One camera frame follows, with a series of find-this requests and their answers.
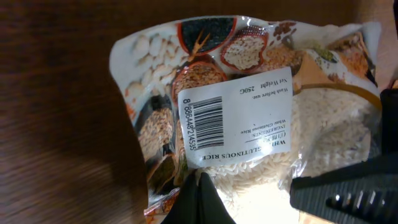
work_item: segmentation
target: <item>white glutinous rice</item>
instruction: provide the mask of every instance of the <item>white glutinous rice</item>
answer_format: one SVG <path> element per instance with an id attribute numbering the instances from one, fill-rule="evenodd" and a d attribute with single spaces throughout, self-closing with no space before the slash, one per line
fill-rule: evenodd
<path id="1" fill-rule="evenodd" d="M 257 211 L 259 205 L 267 208 L 267 216 L 278 213 L 277 204 L 282 203 L 279 199 L 289 205 L 289 200 L 269 194 L 266 189 L 277 188 L 278 181 L 301 158 L 308 161 L 302 176 L 320 175 L 368 158 L 370 130 L 364 120 L 376 112 L 369 101 L 347 91 L 312 88 L 293 96 L 292 109 L 290 152 L 202 170 L 212 176 L 227 211 L 237 223 L 262 223 L 261 212 L 257 216 L 249 212 Z"/>

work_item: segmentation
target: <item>product label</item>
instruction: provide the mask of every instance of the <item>product label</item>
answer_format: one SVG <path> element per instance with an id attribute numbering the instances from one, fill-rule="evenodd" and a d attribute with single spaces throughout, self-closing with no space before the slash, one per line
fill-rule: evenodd
<path id="1" fill-rule="evenodd" d="M 290 67 L 182 90 L 178 112 L 190 168 L 290 151 Z"/>

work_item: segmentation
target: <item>barcode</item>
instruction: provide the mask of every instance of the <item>barcode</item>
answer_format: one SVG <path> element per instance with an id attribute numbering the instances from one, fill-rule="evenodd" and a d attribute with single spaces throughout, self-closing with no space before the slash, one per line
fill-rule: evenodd
<path id="1" fill-rule="evenodd" d="M 197 137 L 197 148 L 224 146 L 223 99 L 221 96 L 190 103 Z"/>

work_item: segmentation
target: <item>plastic packaging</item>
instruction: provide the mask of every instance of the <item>plastic packaging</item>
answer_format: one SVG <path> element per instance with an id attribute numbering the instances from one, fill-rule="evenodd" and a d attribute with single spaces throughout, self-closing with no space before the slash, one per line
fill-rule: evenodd
<path id="1" fill-rule="evenodd" d="M 275 221 L 288 213 L 298 221 L 278 183 L 286 188 L 291 178 L 368 158 L 381 112 L 379 34 L 377 23 L 318 27 L 234 16 L 169 22 L 117 41 L 110 69 L 146 162 L 147 221 L 161 222 L 168 210 L 160 207 L 172 204 L 188 170 L 178 93 L 283 67 L 293 76 L 291 151 L 202 170 L 237 222 L 262 223 L 261 207 L 280 214 Z"/>

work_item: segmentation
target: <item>wooden table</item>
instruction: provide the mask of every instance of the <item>wooden table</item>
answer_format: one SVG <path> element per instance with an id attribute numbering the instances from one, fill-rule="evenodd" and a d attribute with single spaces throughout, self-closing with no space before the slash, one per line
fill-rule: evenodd
<path id="1" fill-rule="evenodd" d="M 199 2 L 1 3 L 7 19 L 0 43 L 5 223 L 143 222 L 141 152 L 108 69 L 114 42 L 135 31 L 213 14 L 318 25 L 380 21 L 381 87 L 398 63 L 393 0 Z"/>

